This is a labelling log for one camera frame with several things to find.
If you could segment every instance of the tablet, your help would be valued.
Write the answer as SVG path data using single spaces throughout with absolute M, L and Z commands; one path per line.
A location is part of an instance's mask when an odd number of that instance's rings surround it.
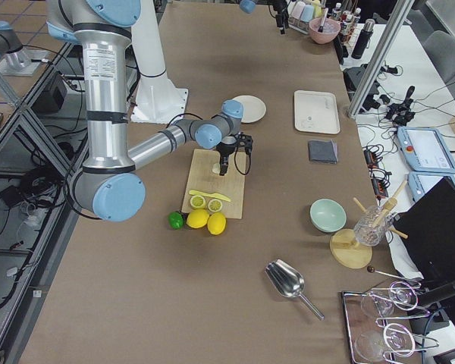
M 455 161 L 437 129 L 399 127 L 397 138 L 406 162 L 414 171 L 455 174 Z
M 413 201 L 417 202 L 425 193 L 440 182 L 441 178 L 449 177 L 455 185 L 455 177 L 452 174 L 431 173 L 431 172 L 410 172 L 408 173 L 408 186 L 413 195 Z

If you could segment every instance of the black bottle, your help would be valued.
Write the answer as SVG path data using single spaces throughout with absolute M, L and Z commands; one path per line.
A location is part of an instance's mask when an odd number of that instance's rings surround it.
M 361 30 L 359 37 L 357 38 L 357 42 L 356 42 L 356 45 L 354 46 L 354 50 L 352 51 L 352 55 L 351 55 L 352 58 L 360 59 L 362 57 L 362 54 L 366 50 L 367 43 L 369 42 L 369 39 L 371 38 L 372 29 L 374 28 L 374 24 L 375 24 L 375 22 L 373 19 L 366 20 L 366 23 L 364 24 L 364 27 Z

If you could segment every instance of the label on robot arm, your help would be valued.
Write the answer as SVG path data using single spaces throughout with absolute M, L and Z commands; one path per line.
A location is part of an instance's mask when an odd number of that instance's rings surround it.
M 84 50 L 84 79 L 86 81 L 116 81 L 118 65 L 116 52 L 109 49 Z

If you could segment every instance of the white plate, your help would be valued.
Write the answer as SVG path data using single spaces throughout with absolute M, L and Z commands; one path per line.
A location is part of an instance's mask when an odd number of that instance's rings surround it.
M 241 102 L 243 104 L 244 113 L 241 123 L 249 124 L 258 121 L 266 113 L 266 105 L 263 101 L 255 96 L 241 95 L 236 96 L 233 100 Z
M 337 102 L 333 93 L 295 91 L 295 128 L 308 133 L 340 132 Z

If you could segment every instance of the white tray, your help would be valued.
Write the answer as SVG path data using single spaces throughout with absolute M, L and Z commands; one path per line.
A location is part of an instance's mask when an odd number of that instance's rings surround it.
M 295 91 L 295 128 L 308 133 L 337 134 L 339 114 L 333 93 Z

